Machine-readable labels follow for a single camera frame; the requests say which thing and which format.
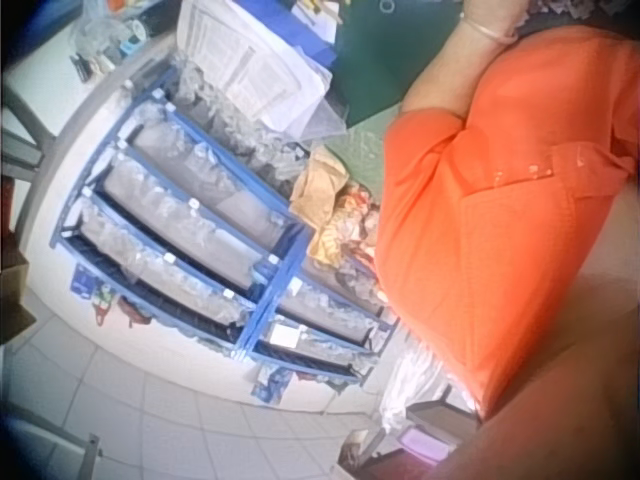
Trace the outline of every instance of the person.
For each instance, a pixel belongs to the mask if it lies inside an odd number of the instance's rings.
[[[466,0],[407,93],[376,267],[483,421],[429,478],[638,478],[640,50],[528,5]]]

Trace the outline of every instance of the blue plastic rack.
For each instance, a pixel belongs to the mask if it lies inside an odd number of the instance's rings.
[[[175,81],[177,75],[178,72],[174,68],[164,72],[145,92],[134,99],[122,117],[111,128],[74,184],[58,220],[51,246],[54,247],[58,243],[61,244],[94,275],[105,283],[110,284],[119,294],[125,296],[132,303],[150,312],[161,324],[177,328],[180,332],[190,337],[198,337],[215,342],[232,352],[235,358],[247,356],[257,362],[271,363],[294,371],[328,377],[352,384],[365,382],[371,373],[371,369],[368,372],[356,372],[351,365],[341,365],[312,358],[296,352],[295,349],[291,350],[272,345],[262,338],[273,317],[281,315],[291,326],[304,326],[314,335],[334,342],[340,347],[351,349],[357,353],[380,355],[391,339],[398,322],[393,325],[387,324],[381,320],[380,312],[374,313],[363,308],[362,305],[352,301],[348,294],[340,293],[334,288],[324,285],[304,271],[303,263],[306,257],[306,250],[313,237],[312,229],[289,212],[289,202],[286,199],[263,182],[247,166],[237,161],[231,153],[221,147],[198,124],[180,112],[171,103],[167,98],[168,94],[165,92],[164,87]],[[254,194],[265,206],[285,218],[287,226],[273,248],[261,245],[260,239],[251,238],[239,228],[221,218],[220,215],[202,205],[197,198],[194,198],[167,176],[161,168],[156,167],[149,160],[147,154],[135,148],[129,141],[131,139],[119,137],[119,132],[121,132],[125,122],[129,121],[135,109],[147,101],[157,102],[162,105],[166,110],[169,121],[179,125],[195,142],[206,143],[216,154],[220,165],[237,182]],[[204,218],[257,252],[263,260],[254,266],[255,280],[250,288],[243,288],[231,280],[212,272],[195,259],[190,258],[188,254],[171,245],[112,199],[103,187],[104,180],[111,167],[106,166],[97,175],[95,172],[92,174],[92,169],[108,146],[115,147],[119,154],[126,155],[139,163],[149,175],[153,176],[163,188],[171,192],[179,201],[191,202],[190,205],[195,205],[195,208]],[[190,310],[141,280],[135,283],[129,281],[123,274],[120,265],[101,253],[95,245],[82,235],[79,223],[71,226],[66,224],[72,205],[81,196],[87,197],[102,214],[125,229],[143,245],[160,256],[169,258],[176,267],[187,275],[198,279],[215,292],[223,293],[227,298],[231,298],[242,305],[250,312],[246,324],[244,326],[221,324],[216,322],[215,319]],[[372,352],[367,346],[368,339],[361,343],[355,342],[336,332],[332,332],[328,328],[322,327],[319,323],[314,322],[312,318],[301,318],[291,312],[287,312],[282,307],[281,301],[294,278],[298,278],[313,288],[321,290],[340,305],[351,308],[377,322],[378,330],[387,333],[383,347],[377,352]]]

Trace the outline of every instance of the gold bangle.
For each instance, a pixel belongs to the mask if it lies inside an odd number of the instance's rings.
[[[470,20],[465,14],[464,12],[462,12],[460,14],[460,19],[465,22],[467,25],[469,25],[470,27],[473,27],[475,30],[477,30],[478,32],[482,33],[485,37],[490,38],[491,40],[498,42],[502,45],[512,45],[515,42],[518,41],[518,35],[517,34],[513,34],[509,37],[504,36],[504,35],[500,35],[499,33],[494,32],[493,30],[487,28],[487,27],[483,27],[482,25],[480,25],[479,23],[474,22],[473,20]]]

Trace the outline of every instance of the newspaper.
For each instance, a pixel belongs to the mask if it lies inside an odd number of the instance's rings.
[[[328,90],[309,59],[229,0],[184,0],[177,42],[207,82],[275,131],[308,117]]]

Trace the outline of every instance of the orange shirt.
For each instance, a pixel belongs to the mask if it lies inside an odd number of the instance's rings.
[[[548,329],[638,149],[638,46],[587,27],[499,57],[466,123],[386,138],[376,264],[391,305],[487,412]]]

